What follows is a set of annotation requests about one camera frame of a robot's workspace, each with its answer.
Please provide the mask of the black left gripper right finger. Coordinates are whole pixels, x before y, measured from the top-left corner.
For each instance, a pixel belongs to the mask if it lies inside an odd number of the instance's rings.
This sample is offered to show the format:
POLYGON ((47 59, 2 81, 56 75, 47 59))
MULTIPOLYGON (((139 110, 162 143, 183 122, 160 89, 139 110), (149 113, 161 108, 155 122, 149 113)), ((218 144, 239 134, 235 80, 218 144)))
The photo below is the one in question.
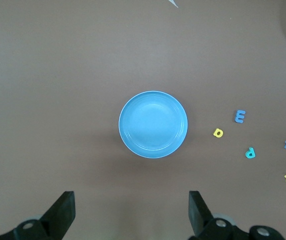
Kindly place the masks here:
POLYGON ((190 191, 188 217, 194 235, 188 240, 286 240, 277 230, 254 225, 245 232, 231 221, 213 216, 199 191, 190 191))

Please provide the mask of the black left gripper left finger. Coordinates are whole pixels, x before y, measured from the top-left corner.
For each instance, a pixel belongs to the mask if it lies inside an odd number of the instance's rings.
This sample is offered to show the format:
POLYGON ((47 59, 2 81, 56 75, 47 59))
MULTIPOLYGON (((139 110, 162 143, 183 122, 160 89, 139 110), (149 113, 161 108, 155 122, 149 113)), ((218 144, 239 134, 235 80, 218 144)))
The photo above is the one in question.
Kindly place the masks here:
POLYGON ((0 240, 62 240, 75 217, 75 193, 65 191, 40 219, 20 223, 0 240))

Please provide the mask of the blue foam letter E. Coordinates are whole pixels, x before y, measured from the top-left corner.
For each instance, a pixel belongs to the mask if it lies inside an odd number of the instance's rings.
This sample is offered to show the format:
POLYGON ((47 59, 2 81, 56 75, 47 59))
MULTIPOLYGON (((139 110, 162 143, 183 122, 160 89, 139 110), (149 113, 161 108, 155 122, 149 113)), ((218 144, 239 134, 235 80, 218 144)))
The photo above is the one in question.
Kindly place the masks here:
POLYGON ((235 113, 234 121, 238 124, 242 124, 245 119, 246 111, 242 109, 238 109, 235 113))

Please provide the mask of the blue plate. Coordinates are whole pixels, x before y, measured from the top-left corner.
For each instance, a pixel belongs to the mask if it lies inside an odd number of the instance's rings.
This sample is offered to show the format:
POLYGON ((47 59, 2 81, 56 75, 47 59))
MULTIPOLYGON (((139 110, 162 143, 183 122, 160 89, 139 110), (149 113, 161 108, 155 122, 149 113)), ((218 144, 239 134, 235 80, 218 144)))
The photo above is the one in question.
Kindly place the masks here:
POLYGON ((188 133, 183 105, 162 91, 145 91, 129 99, 120 111, 118 132, 134 154, 148 159, 171 155, 188 133))

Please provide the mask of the brown table cover mat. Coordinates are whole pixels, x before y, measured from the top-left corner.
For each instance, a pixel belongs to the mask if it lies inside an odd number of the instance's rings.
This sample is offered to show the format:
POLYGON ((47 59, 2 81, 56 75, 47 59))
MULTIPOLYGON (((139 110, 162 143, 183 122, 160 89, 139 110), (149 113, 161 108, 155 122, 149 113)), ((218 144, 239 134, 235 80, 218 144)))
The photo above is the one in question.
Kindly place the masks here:
POLYGON ((285 141, 286 0, 0 0, 0 233, 74 191, 64 240, 187 240, 196 190, 286 239, 285 141), (151 90, 188 117, 160 159, 118 130, 151 90))

